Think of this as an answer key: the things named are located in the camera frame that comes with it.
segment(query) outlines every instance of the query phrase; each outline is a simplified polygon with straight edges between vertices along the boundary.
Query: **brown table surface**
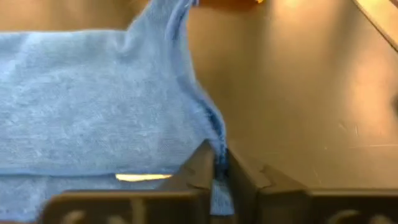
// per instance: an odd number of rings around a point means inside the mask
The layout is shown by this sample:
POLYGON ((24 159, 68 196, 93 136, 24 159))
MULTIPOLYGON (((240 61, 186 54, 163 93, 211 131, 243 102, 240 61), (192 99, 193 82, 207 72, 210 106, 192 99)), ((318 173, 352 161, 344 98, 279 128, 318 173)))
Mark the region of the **brown table surface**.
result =
MULTIPOLYGON (((144 4, 2 0, 0 30, 122 29, 144 4)), ((351 1, 203 0, 188 30, 232 151, 309 187, 398 188, 398 54, 351 1)))

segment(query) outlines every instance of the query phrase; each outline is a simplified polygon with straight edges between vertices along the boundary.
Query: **towel fold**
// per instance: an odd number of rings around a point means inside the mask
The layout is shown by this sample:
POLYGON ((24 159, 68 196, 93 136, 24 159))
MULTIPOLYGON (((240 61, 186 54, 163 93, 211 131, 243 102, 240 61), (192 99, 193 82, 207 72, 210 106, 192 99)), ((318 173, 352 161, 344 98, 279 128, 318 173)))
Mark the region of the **towel fold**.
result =
MULTIPOLYGON (((226 168, 188 51, 192 4, 152 0, 127 30, 0 34, 0 220, 32 220, 68 189, 152 189, 114 174, 172 174, 204 139, 226 168)), ((213 202, 231 213, 227 194, 213 202)))

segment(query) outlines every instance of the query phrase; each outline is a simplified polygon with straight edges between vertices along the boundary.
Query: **blue microfiber cloth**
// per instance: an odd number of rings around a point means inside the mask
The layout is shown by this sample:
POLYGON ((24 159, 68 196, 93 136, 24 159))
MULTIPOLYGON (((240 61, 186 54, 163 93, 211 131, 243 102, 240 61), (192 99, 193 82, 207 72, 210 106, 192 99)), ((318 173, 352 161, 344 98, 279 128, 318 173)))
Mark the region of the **blue microfiber cloth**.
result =
MULTIPOLYGON (((31 221, 68 189, 153 189, 114 174, 173 173, 204 139, 226 168, 188 51, 192 4, 152 0, 127 30, 0 34, 0 220, 31 221)), ((233 212, 218 182, 212 212, 233 212)))

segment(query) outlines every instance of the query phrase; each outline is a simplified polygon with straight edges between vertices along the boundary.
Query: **blue towel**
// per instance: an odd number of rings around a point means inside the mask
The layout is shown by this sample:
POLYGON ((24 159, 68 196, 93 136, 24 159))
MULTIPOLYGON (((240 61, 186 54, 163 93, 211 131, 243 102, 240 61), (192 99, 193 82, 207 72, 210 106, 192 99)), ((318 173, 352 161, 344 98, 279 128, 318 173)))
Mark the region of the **blue towel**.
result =
MULTIPOLYGON (((153 189, 114 174, 173 173, 204 139, 225 168, 187 47, 192 4, 152 0, 127 30, 0 34, 0 220, 33 220, 68 189, 153 189)), ((214 214, 232 212, 223 189, 214 214)))

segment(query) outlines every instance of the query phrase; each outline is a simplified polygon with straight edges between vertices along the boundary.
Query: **gray surface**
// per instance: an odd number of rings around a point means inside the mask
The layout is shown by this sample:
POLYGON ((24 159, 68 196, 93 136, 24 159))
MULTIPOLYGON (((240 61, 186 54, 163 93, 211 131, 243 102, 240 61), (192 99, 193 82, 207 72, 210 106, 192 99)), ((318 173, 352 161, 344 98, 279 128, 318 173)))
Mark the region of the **gray surface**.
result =
POLYGON ((398 188, 398 54, 351 1, 191 19, 198 76, 231 150, 309 187, 398 188))

